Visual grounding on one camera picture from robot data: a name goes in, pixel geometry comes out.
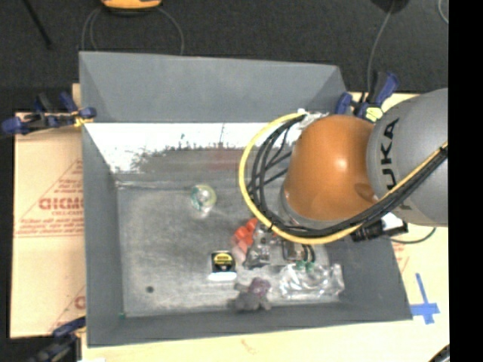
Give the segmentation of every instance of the plastic packaging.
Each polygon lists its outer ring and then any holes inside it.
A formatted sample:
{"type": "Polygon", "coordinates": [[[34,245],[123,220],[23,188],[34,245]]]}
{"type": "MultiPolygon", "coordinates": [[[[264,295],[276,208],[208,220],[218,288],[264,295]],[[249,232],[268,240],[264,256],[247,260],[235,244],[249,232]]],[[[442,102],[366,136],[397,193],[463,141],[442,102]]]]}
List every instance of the plastic packaging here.
{"type": "Polygon", "coordinates": [[[280,272],[279,289],[287,300],[317,300],[323,296],[337,296],[344,290],[342,268],[334,263],[323,266],[312,262],[297,262],[280,272]]]}

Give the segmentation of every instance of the black carpet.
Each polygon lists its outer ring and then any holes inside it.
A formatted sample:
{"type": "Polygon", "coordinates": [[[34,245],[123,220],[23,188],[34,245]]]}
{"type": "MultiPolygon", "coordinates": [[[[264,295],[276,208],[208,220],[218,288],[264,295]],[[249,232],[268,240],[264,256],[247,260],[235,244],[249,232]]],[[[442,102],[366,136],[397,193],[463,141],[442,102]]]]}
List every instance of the black carpet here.
{"type": "MultiPolygon", "coordinates": [[[[340,67],[350,91],[368,89],[369,64],[370,71],[394,72],[400,91],[448,86],[449,0],[165,0],[162,12],[135,17],[98,9],[98,0],[29,2],[53,48],[23,0],[0,0],[0,120],[30,108],[41,91],[55,99],[69,90],[78,81],[80,49],[328,63],[340,67]]],[[[11,140],[0,140],[0,154],[0,360],[16,361],[49,339],[6,341],[11,140]]]]}

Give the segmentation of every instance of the blue clamp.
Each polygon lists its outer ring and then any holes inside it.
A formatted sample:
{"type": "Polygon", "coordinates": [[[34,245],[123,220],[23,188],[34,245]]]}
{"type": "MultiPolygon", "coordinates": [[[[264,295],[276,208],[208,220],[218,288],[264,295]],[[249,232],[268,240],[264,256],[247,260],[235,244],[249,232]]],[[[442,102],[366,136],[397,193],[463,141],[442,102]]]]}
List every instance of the blue clamp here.
{"type": "Polygon", "coordinates": [[[77,347],[80,347],[79,337],[74,332],[85,327],[85,324],[85,317],[81,317],[58,327],[52,333],[54,342],[43,348],[35,356],[30,357],[27,362],[58,362],[62,360],[63,357],[73,351],[74,343],[77,343],[77,347]]]}
{"type": "Polygon", "coordinates": [[[382,115],[382,105],[399,87],[398,78],[391,72],[378,72],[376,81],[363,103],[355,106],[356,117],[376,122],[382,115]]]}
{"type": "Polygon", "coordinates": [[[74,99],[65,91],[60,93],[59,99],[67,114],[49,114],[47,108],[51,108],[51,103],[47,96],[41,93],[35,98],[33,112],[23,118],[11,117],[2,122],[2,133],[7,136],[26,135],[34,131],[81,124],[97,115],[97,111],[93,107],[79,109],[74,103],[74,99]]]}

